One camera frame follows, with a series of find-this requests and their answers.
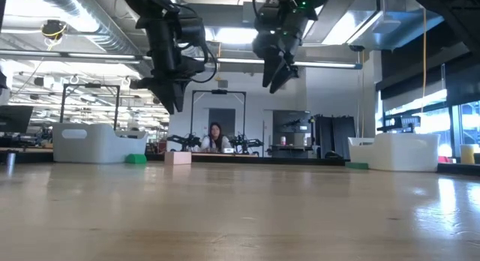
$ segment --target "door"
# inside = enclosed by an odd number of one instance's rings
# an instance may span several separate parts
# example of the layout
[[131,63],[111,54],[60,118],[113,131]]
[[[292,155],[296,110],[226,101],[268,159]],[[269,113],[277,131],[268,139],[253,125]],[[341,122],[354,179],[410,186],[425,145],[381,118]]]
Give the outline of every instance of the door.
[[234,109],[210,108],[208,112],[208,126],[212,122],[217,122],[222,127],[222,134],[228,137],[229,140],[236,135]]

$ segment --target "white plastic bin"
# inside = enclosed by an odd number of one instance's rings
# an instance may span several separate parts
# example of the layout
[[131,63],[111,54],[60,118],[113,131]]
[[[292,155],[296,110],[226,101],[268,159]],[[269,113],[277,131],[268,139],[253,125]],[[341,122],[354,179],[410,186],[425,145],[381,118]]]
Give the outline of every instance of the white plastic bin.
[[368,163],[373,170],[435,172],[438,166],[438,134],[381,133],[371,139],[349,139],[352,162]]
[[374,138],[348,138],[348,148],[350,151],[350,161],[353,163],[368,164],[373,154]]
[[130,154],[145,154],[147,138],[146,132],[114,131],[109,124],[55,123],[53,160],[87,164],[123,163]]

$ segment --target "woman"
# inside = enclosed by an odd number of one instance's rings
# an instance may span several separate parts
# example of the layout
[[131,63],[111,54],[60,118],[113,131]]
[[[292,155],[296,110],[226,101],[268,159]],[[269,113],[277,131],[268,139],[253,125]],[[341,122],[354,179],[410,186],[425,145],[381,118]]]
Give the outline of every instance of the woman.
[[222,127],[217,122],[210,124],[210,131],[208,136],[205,136],[202,141],[203,152],[222,152],[223,149],[232,148],[226,136],[222,134]]

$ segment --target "white shirt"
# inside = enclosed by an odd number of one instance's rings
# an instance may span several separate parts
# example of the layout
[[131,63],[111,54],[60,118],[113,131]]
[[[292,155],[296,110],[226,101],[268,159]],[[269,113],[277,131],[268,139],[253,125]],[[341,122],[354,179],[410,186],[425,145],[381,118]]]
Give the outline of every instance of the white shirt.
[[[202,149],[202,151],[210,149],[210,137],[209,136],[205,136],[203,138],[202,147],[200,147],[200,148]],[[212,149],[217,148],[217,145],[215,144],[215,142],[213,142],[213,144],[211,144],[211,148]],[[232,148],[232,146],[230,145],[230,142],[229,142],[228,138],[226,136],[224,136],[222,138],[222,149],[229,149],[229,148]]]

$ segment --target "small cardboard box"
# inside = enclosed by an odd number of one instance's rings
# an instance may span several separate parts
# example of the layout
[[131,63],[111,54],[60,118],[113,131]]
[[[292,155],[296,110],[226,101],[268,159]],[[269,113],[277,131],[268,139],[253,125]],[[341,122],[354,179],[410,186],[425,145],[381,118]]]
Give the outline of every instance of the small cardboard box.
[[165,165],[192,164],[192,153],[168,151],[165,153]]

